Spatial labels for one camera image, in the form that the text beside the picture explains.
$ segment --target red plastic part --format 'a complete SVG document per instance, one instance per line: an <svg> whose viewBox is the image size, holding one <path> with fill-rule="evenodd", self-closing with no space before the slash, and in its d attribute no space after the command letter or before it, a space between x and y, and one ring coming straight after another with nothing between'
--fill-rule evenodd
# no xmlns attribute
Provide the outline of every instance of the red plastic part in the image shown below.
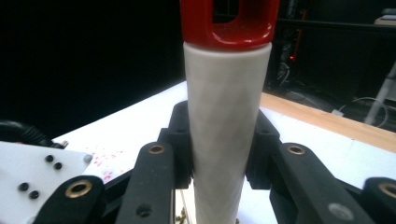
<svg viewBox="0 0 396 224"><path fill-rule="evenodd" d="M271 42L279 0L240 0L237 17L213 23L213 0L180 0L184 41L202 48L244 50Z"/></svg>

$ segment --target black plastic part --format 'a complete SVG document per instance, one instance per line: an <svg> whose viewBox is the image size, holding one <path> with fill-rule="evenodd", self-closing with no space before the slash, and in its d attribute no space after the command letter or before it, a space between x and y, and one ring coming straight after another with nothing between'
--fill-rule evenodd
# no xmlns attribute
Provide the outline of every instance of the black plastic part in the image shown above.
<svg viewBox="0 0 396 224"><path fill-rule="evenodd" d="M158 142L165 142L175 151L176 188L187 189L192 177L192 149L187 101L174 106L168 128L161 129Z"/></svg>
<svg viewBox="0 0 396 224"><path fill-rule="evenodd" d="M175 222L174 150L165 143L140 149L117 224Z"/></svg>
<svg viewBox="0 0 396 224"><path fill-rule="evenodd" d="M396 181L385 177L367 179L361 205L376 223L396 223Z"/></svg>
<svg viewBox="0 0 396 224"><path fill-rule="evenodd" d="M34 126L6 119L0 119L0 141L21 142L40 147L65 148L61 144L52 142Z"/></svg>
<svg viewBox="0 0 396 224"><path fill-rule="evenodd" d="M270 199L279 223L374 223L309 148L283 144L272 160Z"/></svg>
<svg viewBox="0 0 396 224"><path fill-rule="evenodd" d="M338 181L341 183L343 188L350 194L350 196L352 196L352 198L361 205L361 189L358 189L355 186L352 186L340 179L338 179Z"/></svg>
<svg viewBox="0 0 396 224"><path fill-rule="evenodd" d="M279 132L270 120L259 111L255 132L247 161L247 181L252 189L269 189L270 179L267 176L269 158L279 145Z"/></svg>
<svg viewBox="0 0 396 224"><path fill-rule="evenodd" d="M103 182L96 176L80 175L71 178L57 188L44 203L34 223L98 223L106 206L103 192Z"/></svg>
<svg viewBox="0 0 396 224"><path fill-rule="evenodd" d="M128 187L132 171L133 170L130 170L105 184L106 201L108 203L122 197Z"/></svg>

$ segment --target white tabletop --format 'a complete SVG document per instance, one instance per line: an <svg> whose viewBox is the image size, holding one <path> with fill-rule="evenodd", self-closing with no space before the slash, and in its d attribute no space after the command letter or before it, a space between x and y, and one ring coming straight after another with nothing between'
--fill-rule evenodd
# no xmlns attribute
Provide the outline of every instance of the white tabletop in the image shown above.
<svg viewBox="0 0 396 224"><path fill-rule="evenodd" d="M97 175L106 183L134 167L140 148L157 140L161 128L168 126L173 106L185 100L187 85L182 82L54 141L66 140L67 150L91 153L93 161L84 174ZM372 176L396 179L395 153L261 110L279 131L282 142L311 148L337 178L358 188ZM252 190L246 182L238 212L240 223L276 223L268 197L268 190Z"/></svg>

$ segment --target black cable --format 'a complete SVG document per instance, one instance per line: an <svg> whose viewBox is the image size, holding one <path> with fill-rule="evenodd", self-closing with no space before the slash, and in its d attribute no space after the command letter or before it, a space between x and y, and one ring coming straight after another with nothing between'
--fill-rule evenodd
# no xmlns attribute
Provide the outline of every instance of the black cable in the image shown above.
<svg viewBox="0 0 396 224"><path fill-rule="evenodd" d="M40 147L64 148L61 144L52 142L34 126L6 119L0 119L0 141L21 142Z"/></svg>

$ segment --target white cylinder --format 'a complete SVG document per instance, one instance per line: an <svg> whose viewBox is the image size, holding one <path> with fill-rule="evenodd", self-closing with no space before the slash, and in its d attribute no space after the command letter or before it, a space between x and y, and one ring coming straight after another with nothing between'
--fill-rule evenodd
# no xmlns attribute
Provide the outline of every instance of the white cylinder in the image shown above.
<svg viewBox="0 0 396 224"><path fill-rule="evenodd" d="M198 224L235 223L270 52L184 44Z"/></svg>

